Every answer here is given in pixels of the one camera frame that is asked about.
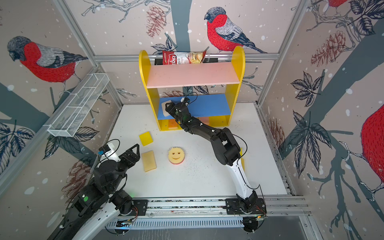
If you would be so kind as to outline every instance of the white table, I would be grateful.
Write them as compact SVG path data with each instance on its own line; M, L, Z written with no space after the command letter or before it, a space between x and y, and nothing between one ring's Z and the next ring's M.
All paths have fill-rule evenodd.
M261 184L264 195L286 194L253 103L237 103L228 128L248 144L243 158L251 187ZM151 133L153 143L143 147L139 135L147 131ZM236 195L228 170L216 159L211 143L182 130L160 132L150 105L124 105L109 139L114 138L121 142L118 155L136 143L140 145L140 153L153 150L155 154L157 169L144 172L140 160L127 171L124 190L132 197ZM235 139L245 151L242 140ZM168 160L168 151L172 147L185 151L185 160L179 165Z

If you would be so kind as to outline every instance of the round sponge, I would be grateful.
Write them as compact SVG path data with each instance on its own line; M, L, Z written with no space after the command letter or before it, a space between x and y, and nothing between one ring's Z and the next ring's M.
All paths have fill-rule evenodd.
M179 147L173 147L168 152L168 159L172 164L180 164L184 161L184 151Z

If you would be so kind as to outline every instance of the white mesh basket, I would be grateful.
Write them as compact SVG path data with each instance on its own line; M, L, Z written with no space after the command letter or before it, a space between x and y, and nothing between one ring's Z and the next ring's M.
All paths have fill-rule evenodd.
M88 75L84 86L75 93L76 96L55 119L48 132L55 137L73 137L108 82L105 73Z

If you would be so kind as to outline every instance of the chips bag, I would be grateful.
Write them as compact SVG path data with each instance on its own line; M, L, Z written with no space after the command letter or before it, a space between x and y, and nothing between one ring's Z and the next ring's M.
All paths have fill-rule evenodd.
M202 63L205 53L163 51L163 65Z

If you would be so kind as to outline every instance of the shelf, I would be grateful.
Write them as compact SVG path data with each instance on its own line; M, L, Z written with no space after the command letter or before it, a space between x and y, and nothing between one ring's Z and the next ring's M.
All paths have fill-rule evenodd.
M147 88L239 84L231 62L151 66Z
M179 103L182 98L183 97L160 98L157 119L173 119L172 116L164 117L161 104L168 100L171 100L173 103ZM196 96L188 96L188 98L192 102L196 99ZM188 105L188 110L190 114L196 118L231 115L225 94L199 95L196 101Z
M93 73L88 76L84 86L77 93L71 93L75 95L74 98L49 127L48 132L55 137L74 136L109 82L105 73Z

